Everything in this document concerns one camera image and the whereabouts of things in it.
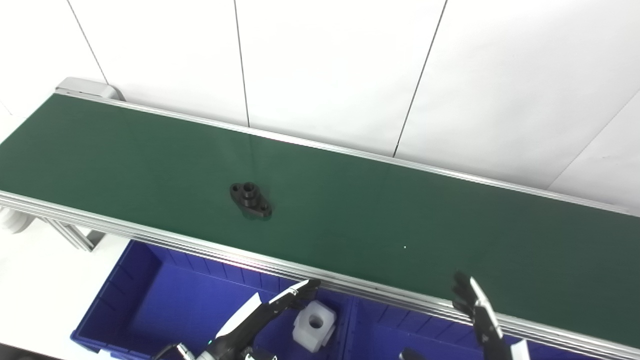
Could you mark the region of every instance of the bolt hole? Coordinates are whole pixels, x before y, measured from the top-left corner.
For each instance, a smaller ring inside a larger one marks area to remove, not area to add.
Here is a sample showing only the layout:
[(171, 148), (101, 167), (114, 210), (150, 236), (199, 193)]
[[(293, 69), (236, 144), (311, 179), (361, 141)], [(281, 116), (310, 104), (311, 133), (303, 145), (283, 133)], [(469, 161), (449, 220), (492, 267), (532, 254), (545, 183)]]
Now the bolt hole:
[(324, 325), (324, 321), (317, 315), (311, 315), (309, 317), (309, 325), (314, 329), (320, 329)]

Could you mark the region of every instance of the white floor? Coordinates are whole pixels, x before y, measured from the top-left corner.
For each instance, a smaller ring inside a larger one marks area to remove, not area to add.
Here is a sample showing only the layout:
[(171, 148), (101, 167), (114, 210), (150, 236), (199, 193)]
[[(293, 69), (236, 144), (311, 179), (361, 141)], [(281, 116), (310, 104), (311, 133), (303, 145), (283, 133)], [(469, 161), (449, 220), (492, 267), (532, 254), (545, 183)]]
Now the white floor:
[(40, 220), (0, 233), (0, 343), (64, 360), (105, 359), (69, 339), (128, 240), (76, 250)]

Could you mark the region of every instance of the blue plastic bin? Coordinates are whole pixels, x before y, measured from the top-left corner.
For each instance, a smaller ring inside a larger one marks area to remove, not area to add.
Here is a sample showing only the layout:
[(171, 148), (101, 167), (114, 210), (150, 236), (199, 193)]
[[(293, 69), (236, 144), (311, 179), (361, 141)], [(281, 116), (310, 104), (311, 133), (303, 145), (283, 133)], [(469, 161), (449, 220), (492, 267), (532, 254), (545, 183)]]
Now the blue plastic bin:
[[(72, 339), (120, 359), (150, 359), (183, 342), (197, 356), (255, 292), (267, 301), (293, 281), (182, 252), (132, 241), (107, 278)], [(288, 310), (256, 337), (256, 347), (280, 359), (341, 359), (352, 298), (320, 290), (318, 300), (338, 315), (329, 344), (311, 354), (293, 341), (297, 311)]]
[[(508, 343), (520, 339), (506, 336)], [(355, 298), (344, 360), (391, 360), (410, 347), (429, 360), (483, 360), (473, 327), (379, 302)], [(531, 360), (593, 358), (528, 342)]]
[[(293, 281), (136, 241), (130, 242), (72, 340), (123, 360), (147, 360), (169, 343), (196, 355), (256, 291), (267, 301)], [(326, 347), (311, 354), (293, 341), (297, 311), (286, 311), (255, 340), (281, 360), (395, 360), (412, 347), (429, 360), (482, 360), (471, 326), (342, 293), (317, 299), (338, 315)], [(529, 343), (532, 360), (587, 360)]]

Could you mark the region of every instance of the white plastic block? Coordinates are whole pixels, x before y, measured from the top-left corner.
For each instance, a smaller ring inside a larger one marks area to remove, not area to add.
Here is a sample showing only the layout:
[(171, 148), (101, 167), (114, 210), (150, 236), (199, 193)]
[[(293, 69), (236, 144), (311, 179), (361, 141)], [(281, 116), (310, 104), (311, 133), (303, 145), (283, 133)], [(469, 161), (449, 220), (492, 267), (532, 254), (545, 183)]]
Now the white plastic block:
[(293, 340), (310, 352), (317, 352), (329, 342), (335, 330), (335, 311), (314, 300), (298, 314), (293, 323)]

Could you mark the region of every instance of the metal support leg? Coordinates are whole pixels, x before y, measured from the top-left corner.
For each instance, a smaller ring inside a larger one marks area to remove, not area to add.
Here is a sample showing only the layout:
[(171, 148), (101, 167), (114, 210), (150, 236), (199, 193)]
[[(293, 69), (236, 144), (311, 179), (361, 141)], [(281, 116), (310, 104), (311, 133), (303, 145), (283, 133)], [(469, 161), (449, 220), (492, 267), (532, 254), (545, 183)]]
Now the metal support leg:
[(67, 239), (67, 241), (69, 241), (76, 249), (92, 251), (104, 236), (104, 233), (94, 230), (91, 230), (91, 232), (85, 236), (75, 225), (60, 222), (51, 218), (43, 217), (41, 219), (57, 230), (57, 232)]

